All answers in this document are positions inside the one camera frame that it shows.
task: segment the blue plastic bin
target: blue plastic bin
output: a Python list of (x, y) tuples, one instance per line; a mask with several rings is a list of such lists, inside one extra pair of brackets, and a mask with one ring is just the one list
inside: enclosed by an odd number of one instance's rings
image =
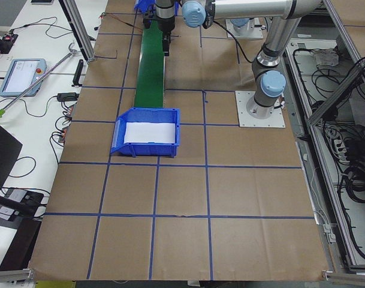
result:
[[(147, 11), (147, 8), (149, 7), (149, 5), (153, 5), (155, 3), (155, 0), (136, 0), (135, 5), (134, 5), (134, 9), (139, 9), (141, 11), (141, 13), (145, 13)], [(179, 5), (176, 2), (176, 6), (175, 6), (175, 14), (178, 14), (178, 9), (179, 9)]]
[[(173, 123), (175, 127), (174, 143), (124, 143), (127, 123)], [(116, 120), (110, 153), (123, 155), (158, 155), (175, 157), (180, 145), (180, 110), (166, 108), (131, 108)]]

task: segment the blue tape line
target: blue tape line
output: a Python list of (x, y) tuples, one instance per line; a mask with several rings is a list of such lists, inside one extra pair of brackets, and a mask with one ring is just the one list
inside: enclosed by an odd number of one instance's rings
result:
[(257, 215), (172, 215), (172, 214), (125, 214), (46, 212), (48, 216), (116, 217), (116, 218), (193, 218), (193, 219), (266, 219), (266, 220), (314, 220), (313, 216), (257, 216)]
[(210, 189), (209, 189), (209, 168), (207, 156), (207, 133), (206, 133), (206, 92), (202, 91), (203, 118), (204, 118), (204, 149), (205, 149), (205, 178), (206, 178), (206, 202), (207, 202), (207, 228), (209, 243), (209, 266), (210, 280), (214, 280), (213, 276), (213, 251), (212, 251), (212, 224), (210, 221)]
[[(61, 161), (60, 164), (82, 164), (82, 165), (108, 165), (105, 162), (75, 162), (75, 161)], [(146, 163), (109, 163), (110, 165), (123, 166), (150, 166), (155, 167), (157, 164)], [(199, 164), (160, 164), (160, 167), (197, 167), (197, 168), (231, 168), (231, 169), (294, 169), (300, 170), (301, 166), (230, 166), (230, 165), (199, 165)]]
[(238, 124), (201, 124), (201, 123), (180, 123), (185, 126), (218, 126), (218, 127), (239, 127)]
[[(127, 68), (128, 68), (128, 59), (129, 59), (129, 55), (130, 55), (130, 51), (131, 51), (131, 44), (132, 44), (132, 40), (133, 40), (133, 33), (134, 33), (134, 27), (132, 28), (131, 42), (130, 42), (129, 50), (128, 50), (128, 57), (126, 59), (126, 67), (125, 67), (125, 72), (124, 72), (123, 79), (122, 79), (122, 86), (124, 86), (124, 83), (125, 83), (126, 71), (127, 71)], [(118, 113), (119, 113), (119, 106), (120, 106), (120, 102), (119, 102), (119, 105), (118, 105), (118, 108), (117, 108), (116, 117), (118, 116)], [(99, 210), (98, 210), (99, 215), (97, 216), (97, 222), (96, 222), (96, 229), (95, 229), (95, 234), (94, 234), (94, 239), (93, 239), (91, 258), (89, 260), (88, 274), (86, 276), (86, 279), (90, 279), (90, 277), (91, 277), (95, 246), (96, 246), (97, 237), (98, 237), (99, 221), (100, 221), (100, 218), (101, 218), (102, 206), (103, 206), (103, 203), (104, 203), (104, 196), (105, 196), (105, 191), (106, 191), (106, 184), (107, 184), (107, 179), (108, 179), (108, 176), (109, 176), (110, 160), (111, 160), (111, 155), (109, 154), (108, 163), (107, 163), (107, 167), (106, 167), (106, 173), (105, 173), (105, 179), (104, 179), (104, 185), (102, 187), (101, 200), (99, 202)]]
[(202, 48), (202, 27), (200, 26), (200, 47)]
[(154, 236), (156, 227), (156, 209), (157, 209), (157, 194), (158, 194), (158, 176), (159, 176), (159, 161), (160, 156), (157, 158), (157, 169), (156, 169), (156, 181), (154, 187), (154, 201), (153, 201), (153, 221), (152, 221), (152, 240), (150, 243), (150, 261), (149, 261), (149, 280), (152, 279), (153, 275), (153, 253), (154, 253)]
[(114, 32), (103, 32), (103, 33), (98, 33), (98, 35), (127, 35), (127, 36), (131, 36), (132, 34), (130, 33), (114, 33)]
[(137, 14), (139, 14), (139, 13), (137, 13), (137, 11), (136, 12), (132, 12), (132, 13), (120, 13), (120, 12), (108, 12), (109, 14), (114, 14), (114, 15), (137, 15)]
[(209, 89), (181, 89), (181, 88), (167, 88), (165, 91), (186, 91), (186, 92), (226, 92), (234, 93), (234, 90), (209, 90)]
[(100, 121), (100, 120), (73, 120), (72, 122), (79, 122), (79, 123), (116, 123), (116, 121)]
[(203, 39), (223, 39), (227, 40), (228, 38), (225, 37), (212, 37), (212, 36), (202, 36)]
[(107, 162), (75, 162), (75, 161), (60, 161), (60, 164), (73, 164), (73, 165), (108, 165)]
[(82, 86), (82, 88), (86, 89), (131, 89), (135, 90), (135, 87), (111, 87), (111, 86)]
[(232, 168), (232, 169), (302, 169), (301, 166), (228, 166), (228, 165), (209, 165), (209, 168)]

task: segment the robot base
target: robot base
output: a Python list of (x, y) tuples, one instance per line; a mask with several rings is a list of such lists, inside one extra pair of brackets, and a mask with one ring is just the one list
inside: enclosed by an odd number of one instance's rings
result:
[(257, 119), (246, 110), (246, 104), (254, 96), (254, 91), (236, 91), (238, 120), (240, 127), (252, 128), (285, 128), (285, 121), (281, 109), (274, 109), (272, 115), (267, 119)]
[(248, 27), (245, 27), (245, 29), (242, 29), (241, 32), (237, 32), (237, 31), (234, 30), (234, 26), (230, 22), (230, 20), (226, 19), (226, 28), (231, 33), (233, 33), (233, 35), (236, 38), (239, 38), (239, 39), (249, 39), (249, 40), (263, 39), (264, 36), (262, 34), (262, 29), (261, 28), (250, 27), (250, 25), (253, 24), (253, 23), (254, 23), (254, 25), (259, 25), (260, 20), (258, 18), (255, 18), (254, 21), (249, 21), (249, 23), (246, 24)]

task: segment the white desk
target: white desk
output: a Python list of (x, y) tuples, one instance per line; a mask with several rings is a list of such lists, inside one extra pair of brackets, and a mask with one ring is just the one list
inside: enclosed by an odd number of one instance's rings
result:
[[(98, 31), (94, 31), (94, 27), (99, 26), (101, 23), (98, 17), (105, 10), (107, 0), (76, 0), (76, 3), (88, 34), (96, 38)], [(11, 28), (17, 28), (28, 23), (36, 22), (42, 18), (53, 16), (58, 18), (56, 25), (70, 29), (58, 1), (55, 1), (53, 5), (32, 5), (30, 1), (27, 1)], [(53, 23), (53, 19), (44, 20), (40, 23)], [(68, 53), (68, 46), (70, 43), (74, 42), (74, 48), (79, 49), (73, 34), (68, 34), (58, 39), (52, 39), (45, 34), (48, 27), (49, 26), (47, 25), (38, 25), (17, 29), (14, 33), (18, 34), (19, 37), (10, 53), (1, 55), (0, 71), (6, 72), (10, 62), (16, 58), (44, 58), (47, 62), (47, 66), (51, 67)], [(48, 33), (49, 35), (56, 37), (66, 32), (66, 30), (52, 27)], [(72, 57), (72, 59), (58, 67), (54, 73), (74, 74), (79, 59), (83, 59), (81, 53), (78, 53), (76, 56)], [(84, 63), (83, 73), (85, 73), (88, 68), (87, 63)]]
[[(76, 0), (80, 14), (84, 21), (88, 34), (96, 38), (98, 31), (94, 27), (99, 26), (101, 21), (98, 16), (105, 10), (107, 0)], [(57, 25), (69, 28), (69, 24), (64, 16), (58, 0), (53, 5), (32, 5), (27, 1), (22, 8), (17, 19), (14, 21), (12, 28), (32, 23), (41, 18), (53, 17), (58, 18)], [(58, 39), (52, 39), (45, 35), (45, 30), (49, 26), (39, 25), (22, 28), (15, 31), (19, 35), (11, 52), (2, 55), (0, 59), (0, 77), (5, 77), (6, 71), (10, 66), (12, 59), (16, 58), (44, 58), (47, 66), (51, 67), (68, 53), (68, 45), (75, 42), (74, 48), (78, 45), (73, 34), (63, 36)], [(59, 28), (52, 28), (50, 35), (57, 36), (66, 31)], [(72, 88), (73, 74), (76, 70), (79, 59), (82, 59), (81, 53), (74, 55), (71, 59), (66, 60), (50, 75), (41, 85), (41, 89), (35, 97), (25, 97), (28, 110), (34, 115), (42, 115), (46, 108), (47, 100), (57, 95), (58, 92), (80, 92), (80, 88)], [(0, 108), (4, 107), (7, 101), (0, 103)], [(11, 133), (17, 140), (23, 143), (22, 151), (19, 157), (31, 156), (37, 161), (35, 170), (23, 178), (9, 177), (5, 182), (6, 187), (29, 187), (41, 188), (50, 191), (53, 180), (57, 171), (57, 163), (49, 144), (49, 137), (55, 131), (55, 120), (62, 116), (63, 109), (56, 99), (50, 100), (49, 110), (43, 118), (34, 118), (26, 114), (23, 103), (16, 103), (1, 118), (0, 125)], [(55, 143), (53, 144), (58, 157), (61, 157), (62, 148)], [(32, 167), (31, 160), (21, 160), (17, 162), (11, 172), (12, 175), (23, 175), (30, 171)], [(36, 215), (41, 215), (43, 208), (39, 208)], [(8, 250), (16, 230), (0, 227), (0, 264)], [(0, 287), (10, 287), (8, 283), (0, 283)]]
[[(80, 92), (80, 88), (71, 87), (73, 77), (70, 75), (50, 75), (41, 85), (35, 97), (25, 97), (29, 113), (42, 115), (46, 108), (47, 100), (57, 95), (58, 92)], [(4, 107), (8, 101), (0, 103)], [(55, 131), (55, 121), (62, 116), (63, 108), (57, 99), (50, 100), (49, 109), (45, 117), (34, 118), (25, 112), (22, 101), (12, 106), (0, 119), (0, 125), (11, 133), (23, 146), (19, 157), (31, 156), (36, 159), (37, 166), (34, 171), (23, 178), (9, 177), (5, 182), (6, 187), (41, 188), (50, 191), (57, 171), (57, 163), (52, 148), (49, 145), (49, 137)], [(62, 148), (53, 144), (58, 157)], [(20, 160), (13, 167), (11, 175), (23, 175), (31, 170), (32, 160)], [(36, 215), (41, 215), (43, 208), (39, 208)], [(0, 227), (0, 264), (13, 239), (15, 230)]]

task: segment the brown paper surface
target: brown paper surface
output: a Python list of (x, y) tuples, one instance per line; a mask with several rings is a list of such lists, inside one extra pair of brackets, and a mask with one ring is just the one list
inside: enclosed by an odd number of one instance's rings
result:
[[(106, 10), (139, 26), (133, 5)], [(141, 36), (109, 17), (101, 31), (96, 54), (117, 59), (88, 68), (29, 265), (37, 279), (320, 280), (328, 267), (289, 116), (285, 129), (238, 127), (234, 91), (255, 81), (234, 41), (177, 17), (164, 104), (181, 109), (180, 147), (132, 158), (109, 150), (134, 102)], [(241, 45), (252, 59), (262, 42)]]

